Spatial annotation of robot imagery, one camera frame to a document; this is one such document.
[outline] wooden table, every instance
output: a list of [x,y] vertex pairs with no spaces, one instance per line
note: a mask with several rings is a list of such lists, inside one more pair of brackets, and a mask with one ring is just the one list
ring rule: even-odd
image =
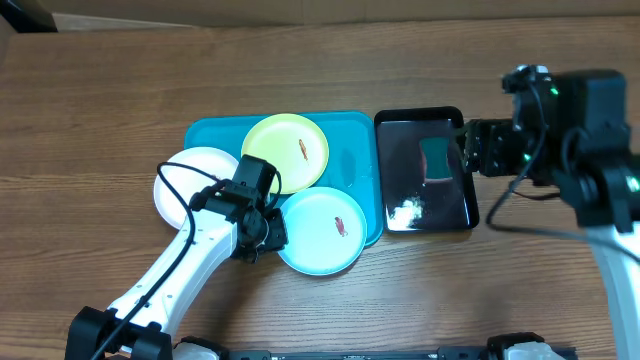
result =
[[[439,105],[505,117],[500,76],[544,63],[624,72],[637,125],[638,44],[635,17],[16,35],[0,74],[0,358],[62,358],[75,314],[104,309],[153,263],[175,235],[153,206],[155,166],[199,118]],[[508,179],[475,180],[484,216]],[[575,228],[557,201],[516,199],[498,220]],[[468,235],[385,234],[328,278],[276,255],[229,261],[179,336],[412,350],[535,331],[585,359],[614,357],[588,247],[484,225]]]

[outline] food item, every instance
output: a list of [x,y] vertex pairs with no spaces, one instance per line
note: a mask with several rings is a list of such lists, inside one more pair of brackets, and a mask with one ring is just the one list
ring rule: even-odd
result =
[[302,139],[298,140],[298,144],[300,144],[300,151],[302,151],[302,156],[304,156],[304,159],[307,161],[307,163],[309,163],[309,158],[307,157],[307,148],[304,146]]
[[336,216],[336,228],[342,237],[349,235],[349,233],[344,229],[344,223],[339,216]]

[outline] white plate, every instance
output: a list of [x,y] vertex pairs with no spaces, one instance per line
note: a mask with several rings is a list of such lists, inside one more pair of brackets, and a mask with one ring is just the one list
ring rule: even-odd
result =
[[349,195],[314,187],[291,196],[280,210],[289,243],[279,254],[295,270],[330,275],[360,256],[367,239],[367,220]]
[[[215,175],[219,179],[231,179],[238,167],[238,160],[233,156],[210,147],[183,150],[173,155],[168,161],[193,166],[208,174]],[[187,204],[193,194],[215,183],[215,181],[194,171],[175,166],[164,166],[162,173]],[[153,184],[153,202],[160,216],[169,225],[176,229],[182,227],[187,213],[159,176],[156,176],[156,181]]]

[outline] green light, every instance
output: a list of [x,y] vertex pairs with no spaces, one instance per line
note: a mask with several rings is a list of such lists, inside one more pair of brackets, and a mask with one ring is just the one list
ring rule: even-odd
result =
[[640,181],[635,176],[627,176],[627,187],[631,192],[640,191]]

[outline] teal tray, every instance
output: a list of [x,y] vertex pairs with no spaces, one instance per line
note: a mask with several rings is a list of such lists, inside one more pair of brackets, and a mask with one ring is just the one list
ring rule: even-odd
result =
[[[373,245],[384,227],[380,171],[373,121],[358,111],[300,114],[315,122],[329,142],[329,163],[313,186],[344,191],[362,208],[367,219],[366,246]],[[240,160],[242,142],[249,130],[271,115],[229,116],[196,121],[184,138],[184,148],[208,146]],[[277,206],[289,196],[282,196]]]

